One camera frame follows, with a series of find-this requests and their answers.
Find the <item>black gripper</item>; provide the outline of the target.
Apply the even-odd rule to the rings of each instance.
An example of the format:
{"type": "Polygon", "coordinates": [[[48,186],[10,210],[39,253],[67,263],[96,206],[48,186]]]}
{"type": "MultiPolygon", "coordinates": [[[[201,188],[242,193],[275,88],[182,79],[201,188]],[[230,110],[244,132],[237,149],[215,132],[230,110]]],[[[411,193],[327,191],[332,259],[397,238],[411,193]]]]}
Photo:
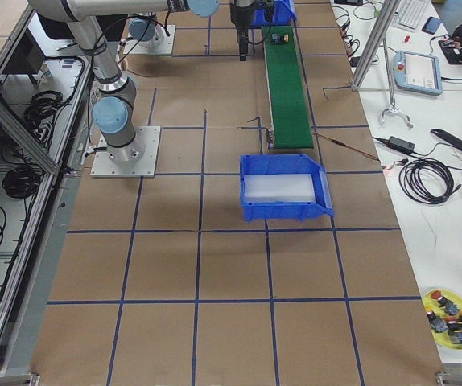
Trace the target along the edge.
{"type": "Polygon", "coordinates": [[[239,60],[247,60],[249,52],[248,30],[253,22],[256,9],[255,0],[231,0],[229,2],[230,20],[237,29],[239,60]]]}

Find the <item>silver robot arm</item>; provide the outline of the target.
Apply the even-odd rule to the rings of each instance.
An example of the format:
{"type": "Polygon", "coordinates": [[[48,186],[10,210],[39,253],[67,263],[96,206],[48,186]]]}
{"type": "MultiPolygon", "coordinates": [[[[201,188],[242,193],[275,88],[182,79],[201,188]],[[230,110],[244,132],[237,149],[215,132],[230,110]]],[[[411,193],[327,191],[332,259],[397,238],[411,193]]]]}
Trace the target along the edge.
{"type": "Polygon", "coordinates": [[[147,48],[157,48],[175,36],[173,25],[163,25],[157,19],[156,14],[141,15],[132,18],[128,26],[130,36],[138,41],[138,44],[147,48]]]}
{"type": "Polygon", "coordinates": [[[97,21],[101,15],[169,11],[190,11],[199,17],[215,14],[218,1],[30,1],[39,14],[68,24],[81,50],[93,59],[93,73],[101,99],[93,106],[93,120],[106,141],[115,162],[134,162],[145,153],[146,144],[132,123],[136,88],[119,68],[115,55],[107,48],[97,21]]]}

